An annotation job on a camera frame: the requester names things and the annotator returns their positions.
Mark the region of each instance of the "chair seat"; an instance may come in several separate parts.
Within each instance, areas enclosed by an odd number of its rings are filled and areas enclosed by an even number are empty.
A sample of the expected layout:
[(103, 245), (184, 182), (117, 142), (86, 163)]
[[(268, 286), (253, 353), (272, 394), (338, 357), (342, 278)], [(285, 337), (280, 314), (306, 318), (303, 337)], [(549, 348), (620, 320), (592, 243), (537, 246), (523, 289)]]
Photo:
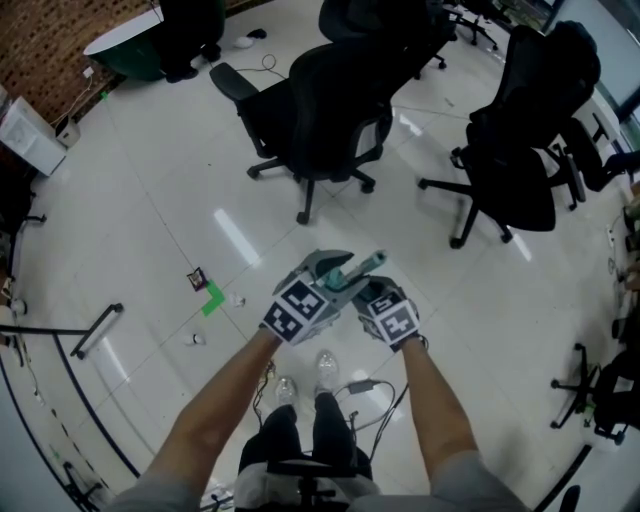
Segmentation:
[(527, 231), (552, 231), (556, 212), (540, 155), (510, 149), (496, 159), (465, 148), (461, 155), (478, 208), (501, 224)]
[(247, 98), (242, 107), (267, 150), (288, 162), (298, 117), (289, 80)]

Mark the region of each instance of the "chair armrest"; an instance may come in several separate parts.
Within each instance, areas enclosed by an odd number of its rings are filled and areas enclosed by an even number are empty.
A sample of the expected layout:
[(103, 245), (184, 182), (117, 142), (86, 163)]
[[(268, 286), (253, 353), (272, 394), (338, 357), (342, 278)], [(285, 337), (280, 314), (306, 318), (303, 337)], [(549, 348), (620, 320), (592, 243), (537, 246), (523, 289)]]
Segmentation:
[(211, 77), (213, 85), (220, 89), (220, 92), (234, 103), (245, 100), (259, 92), (251, 82), (226, 62), (218, 64), (209, 71), (209, 76)]

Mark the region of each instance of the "white tiled floor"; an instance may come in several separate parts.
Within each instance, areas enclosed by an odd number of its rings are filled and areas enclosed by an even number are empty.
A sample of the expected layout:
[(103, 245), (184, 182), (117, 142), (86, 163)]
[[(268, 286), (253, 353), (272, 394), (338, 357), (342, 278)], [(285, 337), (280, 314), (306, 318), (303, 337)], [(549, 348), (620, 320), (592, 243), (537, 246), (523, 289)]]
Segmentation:
[[(275, 0), (230, 18), (223, 60), (255, 68), (272, 53), (276, 70), (286, 75), (298, 55), (325, 41), (317, 29), (319, 6), (318, 0)], [(258, 27), (269, 33), (266, 40), (249, 50), (231, 47), (235, 37)], [(446, 71), (431, 63), (422, 80), (394, 97), (385, 154), (365, 167), (378, 180), (375, 193), (361, 194), (357, 183), (323, 183), (307, 227), (295, 222), (303, 194), (287, 173), (276, 169), (259, 182), (245, 175), (259, 159), (204, 64), (198, 78), (179, 85), (125, 82), (82, 120), (79, 143), (36, 186), (34, 211), (49, 221), (24, 231), (18, 286), (30, 306), (30, 325), (79, 328), (109, 303), (125, 305), (88, 358), (73, 359), (71, 366), (140, 471), (181, 407), (253, 334), (275, 284), (317, 248), (350, 250), (354, 260), (381, 248), (389, 252), (381, 273), (415, 300), (431, 353), (467, 410), (488, 465), (527, 504), (535, 505), (567, 468), (582, 444), (579, 423), (549, 429), (566, 399), (549, 389), (549, 380), (566, 374), (575, 341), (599, 355), (614, 346), (607, 338), (615, 306), (605, 226), (619, 213), (621, 189), (614, 183), (571, 214), (557, 191), (556, 230), (521, 232), (508, 246), (481, 215), (467, 245), (449, 248), (449, 236), (461, 229), (459, 199), (422, 192), (416, 180), (465, 180), (448, 153), (465, 143), (464, 117), (489, 103), (498, 87), (508, 38), (495, 25), (489, 29), (499, 52), (488, 51), (482, 39), (470, 46), (461, 29), (459, 40), (441, 52)], [(278, 80), (266, 72), (246, 75), (261, 89)], [(244, 297), (246, 305), (226, 302), (205, 318), (200, 308), (208, 297), (194, 293), (185, 277), (198, 266), (225, 295)], [(194, 333), (207, 344), (185, 345)], [(63, 339), (67, 353), (74, 341)], [(130, 473), (88, 418), (55, 347), (46, 338), (26, 342), (41, 393), (70, 434), (61, 434), (33, 400), (29, 374), (3, 357), (39, 442), (95, 479), (73, 440), (111, 491), (126, 488)], [(275, 362), (280, 374), (298, 380), (305, 448), (313, 421), (310, 370), (321, 348), (338, 355), (345, 381), (375, 376), (398, 392), (406, 382), (401, 356), (365, 336), (348, 312), (320, 337), (283, 347)], [(389, 399), (381, 390), (347, 398), (343, 408), (357, 408), (365, 421)], [(263, 410), (273, 407), (267, 392)], [(248, 413), (212, 483), (233, 482), (242, 446), (256, 426)], [(372, 428), (359, 435), (366, 451), (374, 434)], [(406, 401), (374, 461), (385, 492), (428, 491), (416, 448)]]

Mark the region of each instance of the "chair caster wheel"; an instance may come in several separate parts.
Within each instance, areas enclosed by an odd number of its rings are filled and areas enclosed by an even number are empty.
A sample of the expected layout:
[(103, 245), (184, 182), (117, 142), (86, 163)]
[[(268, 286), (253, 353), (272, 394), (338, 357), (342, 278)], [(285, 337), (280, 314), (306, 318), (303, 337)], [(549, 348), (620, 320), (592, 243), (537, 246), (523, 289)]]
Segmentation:
[(300, 212), (296, 217), (296, 222), (301, 226), (306, 226), (307, 224), (309, 224), (309, 215), (304, 212)]
[(463, 245), (464, 243), (459, 238), (452, 238), (449, 240), (449, 247), (452, 249), (460, 249)]

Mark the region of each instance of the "white sneaker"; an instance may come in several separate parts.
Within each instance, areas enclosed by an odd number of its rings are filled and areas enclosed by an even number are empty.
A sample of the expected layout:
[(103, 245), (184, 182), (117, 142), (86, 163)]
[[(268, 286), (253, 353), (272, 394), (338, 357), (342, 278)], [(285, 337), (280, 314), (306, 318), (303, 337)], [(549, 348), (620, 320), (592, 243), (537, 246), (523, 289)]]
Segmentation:
[(336, 356), (329, 350), (321, 350), (316, 359), (316, 371), (318, 372), (318, 382), (314, 395), (332, 393), (340, 381), (340, 368)]
[(276, 383), (276, 404), (278, 407), (298, 404), (298, 386), (291, 377), (280, 377)]

